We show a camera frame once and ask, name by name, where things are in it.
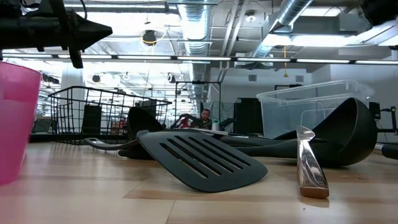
pink cup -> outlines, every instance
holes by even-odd
[[[0,62],[0,184],[17,179],[34,122],[41,74]]]

person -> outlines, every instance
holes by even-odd
[[[200,119],[193,121],[193,123],[191,124],[191,128],[211,130],[212,123],[209,117],[210,117],[210,110],[204,109],[203,111],[201,111]]]

